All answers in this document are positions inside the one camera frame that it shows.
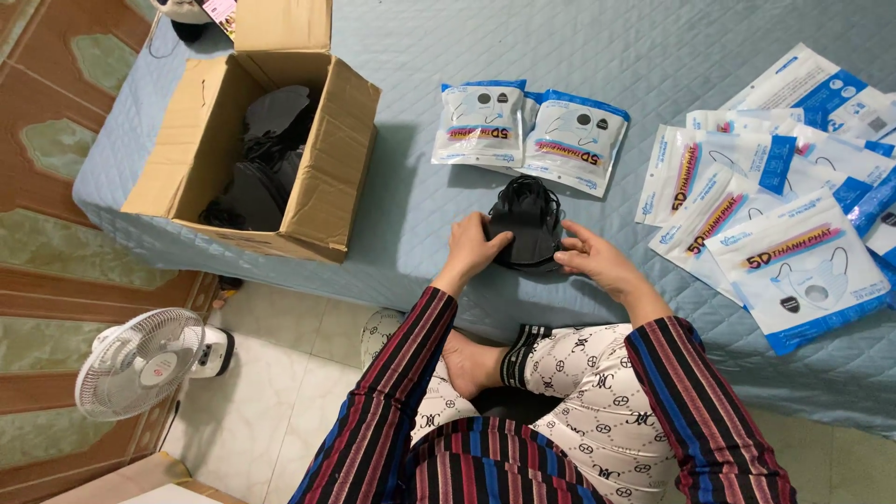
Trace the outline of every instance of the fan grille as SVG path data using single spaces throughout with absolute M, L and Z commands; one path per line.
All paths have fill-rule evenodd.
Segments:
M 170 395 L 198 358 L 205 331 L 188 309 L 165 308 L 121 326 L 78 374 L 75 402 L 95 420 L 118 420 Z

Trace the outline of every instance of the white patterned leggings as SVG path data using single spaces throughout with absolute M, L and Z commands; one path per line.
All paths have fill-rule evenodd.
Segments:
M 361 338 L 366 368 L 401 323 L 380 310 Z M 511 387 L 562 397 L 531 425 L 560 446 L 595 489 L 616 503 L 655 504 L 677 474 L 666 434 L 632 371 L 623 343 L 628 324 L 549 330 L 524 326 L 504 357 L 501 375 Z M 476 416 L 448 380 L 440 358 L 411 433 L 416 442 L 431 429 Z

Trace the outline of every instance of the woman's right hand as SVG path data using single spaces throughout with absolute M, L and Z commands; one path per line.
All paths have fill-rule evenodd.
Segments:
M 554 260 L 564 268 L 564 273 L 591 277 L 613 300 L 625 306 L 632 326 L 672 315 L 671 308 L 653 285 L 612 243 L 575 222 L 562 224 L 575 235 L 563 239 L 566 251 L 554 253 Z

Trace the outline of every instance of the bed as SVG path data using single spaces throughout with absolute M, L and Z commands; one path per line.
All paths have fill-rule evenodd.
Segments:
M 335 2 L 332 53 L 383 88 L 379 135 L 349 256 L 327 265 L 259 256 L 165 219 L 118 211 L 140 176 L 188 57 L 232 47 L 212 33 L 187 48 L 159 24 L 137 58 L 75 181 L 75 202 L 157 267 L 199 269 L 382 307 L 407 309 L 446 257 L 449 226 L 487 211 L 509 178 L 429 162 L 438 86 L 529 79 L 627 109 L 632 124 L 605 198 L 551 185 L 566 216 L 602 234 L 702 334 L 708 354 L 749 404 L 896 439 L 896 313 L 881 312 L 784 357 L 773 356 L 735 303 L 647 248 L 635 224 L 650 143 L 660 123 L 715 109 L 803 41 L 882 91 L 896 91 L 896 14 L 888 0 Z M 489 268 L 460 300 L 457 325 L 511 341 L 520 323 L 625 320 L 583 278 Z

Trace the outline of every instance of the electric fan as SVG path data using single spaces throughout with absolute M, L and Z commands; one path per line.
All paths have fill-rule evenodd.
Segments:
M 193 311 L 163 308 L 103 331 L 92 350 L 78 373 L 74 401 L 94 420 L 119 420 L 149 410 L 185 378 L 223 374 L 234 338 Z

